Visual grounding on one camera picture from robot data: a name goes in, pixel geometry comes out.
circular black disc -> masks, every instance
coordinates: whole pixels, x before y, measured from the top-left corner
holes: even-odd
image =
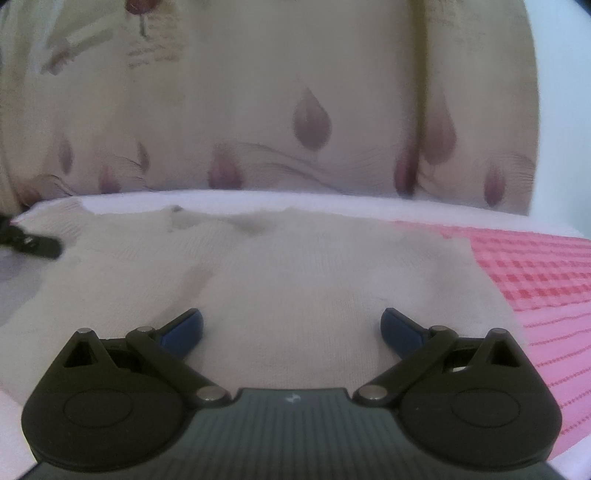
[[[403,396],[400,422],[420,447],[468,468],[498,471],[544,460],[560,430],[560,410],[519,370],[491,366],[427,377]]]
[[[23,432],[42,458],[74,471],[120,469],[152,457],[179,433],[184,407],[167,384],[129,371],[90,377],[83,370],[67,385],[36,390],[23,409]]]

ridged plastic surface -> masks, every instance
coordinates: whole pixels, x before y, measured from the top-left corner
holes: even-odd
[[[539,463],[475,472],[429,457],[392,414],[360,407],[344,390],[244,390],[225,408],[204,409],[176,444],[118,472],[66,472],[38,465],[25,480],[559,480]]]

pink checkered cloth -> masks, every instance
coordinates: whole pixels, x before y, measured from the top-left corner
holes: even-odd
[[[530,342],[563,428],[552,457],[591,434],[591,241],[531,232],[423,225],[469,238]]]

white wall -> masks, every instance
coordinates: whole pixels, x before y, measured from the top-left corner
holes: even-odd
[[[574,0],[525,0],[540,84],[531,216],[591,238],[591,16]]]

beige pillow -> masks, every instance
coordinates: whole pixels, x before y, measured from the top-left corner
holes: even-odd
[[[2,161],[26,205],[149,189],[389,196],[417,155],[408,0],[12,0],[2,13]]]
[[[428,86],[419,185],[527,213],[537,161],[534,44],[522,0],[425,0]]]

